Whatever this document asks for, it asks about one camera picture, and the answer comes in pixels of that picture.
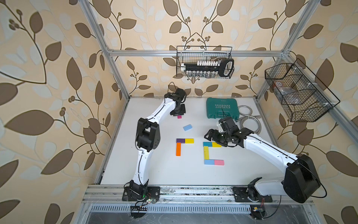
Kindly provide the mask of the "small yellow block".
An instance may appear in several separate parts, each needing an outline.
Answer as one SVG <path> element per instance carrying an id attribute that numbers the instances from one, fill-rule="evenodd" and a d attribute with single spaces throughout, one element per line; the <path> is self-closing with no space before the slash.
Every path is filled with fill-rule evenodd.
<path id="1" fill-rule="evenodd" d="M 212 147 L 222 147 L 222 146 L 220 144 L 216 143 L 216 142 L 213 142 Z"/>

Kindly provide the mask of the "teal block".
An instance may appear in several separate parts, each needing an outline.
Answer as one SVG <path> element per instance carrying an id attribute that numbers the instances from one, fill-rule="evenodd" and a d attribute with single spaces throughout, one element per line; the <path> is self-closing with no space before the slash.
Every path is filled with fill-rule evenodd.
<path id="1" fill-rule="evenodd" d="M 212 147 L 213 143 L 212 142 L 203 142 L 203 146 L 204 147 Z"/>

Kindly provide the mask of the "long yellow block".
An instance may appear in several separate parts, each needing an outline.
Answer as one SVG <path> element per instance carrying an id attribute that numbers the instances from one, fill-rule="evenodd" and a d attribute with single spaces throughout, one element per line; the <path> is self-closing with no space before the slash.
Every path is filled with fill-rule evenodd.
<path id="1" fill-rule="evenodd" d="M 204 159 L 209 160 L 209 148 L 207 146 L 204 146 Z"/>

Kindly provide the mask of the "pink block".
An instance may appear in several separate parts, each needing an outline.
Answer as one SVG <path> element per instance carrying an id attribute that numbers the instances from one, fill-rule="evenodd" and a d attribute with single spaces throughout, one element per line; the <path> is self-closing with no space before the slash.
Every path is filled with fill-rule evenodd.
<path id="1" fill-rule="evenodd" d="M 225 162 L 224 160 L 214 160 L 215 166 L 224 166 Z"/>

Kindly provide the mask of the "large yellow block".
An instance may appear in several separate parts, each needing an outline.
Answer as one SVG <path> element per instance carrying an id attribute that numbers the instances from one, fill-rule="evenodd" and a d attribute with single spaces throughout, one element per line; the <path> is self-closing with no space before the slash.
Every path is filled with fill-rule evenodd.
<path id="1" fill-rule="evenodd" d="M 186 144 L 194 144 L 194 139 L 185 139 Z"/>

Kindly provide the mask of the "orange block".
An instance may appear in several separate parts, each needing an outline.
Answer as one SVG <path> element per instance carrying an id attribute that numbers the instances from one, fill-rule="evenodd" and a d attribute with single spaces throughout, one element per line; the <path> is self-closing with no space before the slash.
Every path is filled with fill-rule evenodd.
<path id="1" fill-rule="evenodd" d="M 181 143 L 176 143 L 176 156 L 181 156 Z"/>

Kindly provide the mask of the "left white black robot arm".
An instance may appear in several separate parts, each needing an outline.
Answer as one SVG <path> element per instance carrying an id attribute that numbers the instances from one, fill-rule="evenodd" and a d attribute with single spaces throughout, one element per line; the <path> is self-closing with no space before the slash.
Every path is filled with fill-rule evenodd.
<path id="1" fill-rule="evenodd" d="M 138 162 L 135 174 L 129 182 L 129 193 L 131 201 L 143 201 L 148 191 L 149 163 L 152 150 L 160 143 L 160 122 L 168 115 L 182 116 L 186 113 L 186 92 L 178 88 L 175 92 L 165 94 L 161 105 L 147 118 L 138 120 L 135 147 L 138 150 Z"/>

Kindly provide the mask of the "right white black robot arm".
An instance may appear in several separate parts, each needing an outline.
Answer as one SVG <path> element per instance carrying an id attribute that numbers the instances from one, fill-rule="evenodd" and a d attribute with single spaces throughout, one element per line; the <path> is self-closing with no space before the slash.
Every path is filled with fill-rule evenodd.
<path id="1" fill-rule="evenodd" d="M 257 177 L 246 190 L 239 193 L 244 200 L 258 202 L 264 197 L 288 196 L 297 203 L 304 203 L 322 187 L 313 160 L 307 155 L 295 155 L 265 141 L 248 128 L 240 129 L 231 117 L 219 120 L 219 130 L 210 129 L 204 136 L 222 147 L 248 149 L 277 167 L 280 178 Z"/>

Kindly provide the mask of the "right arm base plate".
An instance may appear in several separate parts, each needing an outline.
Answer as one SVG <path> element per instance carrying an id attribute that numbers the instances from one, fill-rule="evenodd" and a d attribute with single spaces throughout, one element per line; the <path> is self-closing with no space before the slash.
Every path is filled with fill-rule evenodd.
<path id="1" fill-rule="evenodd" d="M 237 203 L 271 203 L 271 196 L 261 196 L 254 187 L 233 187 L 235 202 Z"/>

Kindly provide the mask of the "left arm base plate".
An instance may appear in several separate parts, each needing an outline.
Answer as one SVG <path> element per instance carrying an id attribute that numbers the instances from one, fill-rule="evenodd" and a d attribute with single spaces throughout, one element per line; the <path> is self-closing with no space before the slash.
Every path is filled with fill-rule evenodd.
<path id="1" fill-rule="evenodd" d="M 142 188 L 141 192 L 136 192 L 130 187 L 124 188 L 124 193 L 122 195 L 122 201 L 125 202 L 150 202 L 157 203 L 160 197 L 160 187 L 159 186 L 149 186 Z"/>

